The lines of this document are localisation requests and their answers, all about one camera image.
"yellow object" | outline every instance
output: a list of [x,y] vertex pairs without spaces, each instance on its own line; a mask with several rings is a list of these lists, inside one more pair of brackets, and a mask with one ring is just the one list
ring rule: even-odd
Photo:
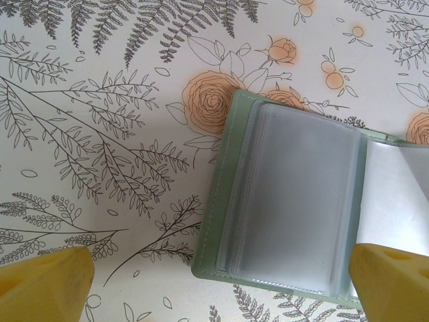
[[93,277],[93,260],[84,247],[1,267],[0,321],[79,321]]
[[429,257],[357,244],[349,272],[369,322],[429,321]]

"orange rose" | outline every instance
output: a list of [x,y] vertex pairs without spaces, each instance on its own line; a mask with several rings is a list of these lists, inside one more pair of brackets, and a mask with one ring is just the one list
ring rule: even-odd
[[208,71],[192,79],[182,93],[189,128],[220,137],[233,94],[244,88],[239,79],[218,72]]
[[291,62],[296,56],[296,46],[289,39],[283,38],[273,42],[268,54],[275,62]]
[[408,126],[407,141],[429,144],[429,113],[420,113]]
[[268,92],[267,98],[290,107],[295,107],[301,111],[304,110],[304,105],[292,92],[289,91],[280,91],[276,89]]

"card wallet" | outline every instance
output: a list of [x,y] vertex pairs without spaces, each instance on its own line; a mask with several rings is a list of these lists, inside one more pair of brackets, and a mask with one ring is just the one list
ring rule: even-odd
[[359,307],[356,243],[429,256],[429,147],[237,91],[192,272]]

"floral patterned surface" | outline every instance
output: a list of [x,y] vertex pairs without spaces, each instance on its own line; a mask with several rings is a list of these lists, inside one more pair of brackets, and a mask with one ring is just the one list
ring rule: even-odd
[[193,278],[236,89],[429,144],[426,0],[3,0],[0,264],[87,246],[82,321],[366,321]]

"fern leaf illustration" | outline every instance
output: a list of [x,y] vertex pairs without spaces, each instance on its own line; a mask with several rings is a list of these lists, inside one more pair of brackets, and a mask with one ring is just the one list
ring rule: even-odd
[[182,14],[178,15],[178,20],[173,21],[174,28],[169,27],[169,34],[164,34],[164,38],[168,42],[161,40],[161,45],[166,49],[161,50],[161,59],[164,62],[171,62],[177,49],[180,47],[180,42],[184,42],[182,36],[191,36],[191,32],[197,34],[197,28],[206,29],[205,25],[212,25],[210,19],[219,22],[218,5],[214,0],[182,0],[180,3]]
[[239,9],[238,0],[221,0],[220,1],[219,15],[222,20],[222,24],[227,30],[228,34],[234,38],[234,19]]
[[164,22],[169,23],[169,15],[176,19],[176,12],[182,12],[176,0],[146,0],[144,3],[139,7],[141,11],[137,17],[138,22],[134,24],[135,28],[125,49],[124,59],[127,68],[140,46],[159,31],[156,26],[164,25]]
[[39,0],[39,18],[52,39],[56,39],[55,29],[62,21],[61,9],[65,6],[61,2],[61,0]]
[[254,0],[239,0],[239,3],[250,21],[257,23],[257,8],[259,7],[259,2]]
[[122,21],[128,21],[123,11],[133,15],[135,12],[132,8],[137,8],[132,0],[101,0],[100,2],[104,6],[100,7],[102,12],[99,13],[99,18],[95,19],[99,23],[94,26],[93,36],[94,49],[98,55],[109,36],[112,36],[112,31],[117,30],[118,26],[123,26]]
[[95,12],[91,8],[99,7],[95,2],[89,0],[71,0],[67,8],[71,9],[72,25],[72,40],[76,48],[79,47],[79,35],[82,32],[82,27],[91,19],[91,15]]
[[23,1],[19,4],[21,9],[20,16],[24,22],[25,27],[31,27],[35,25],[39,20],[39,3],[37,0]]
[[5,14],[8,18],[15,17],[19,11],[19,7],[14,0],[2,0],[0,2],[0,15]]

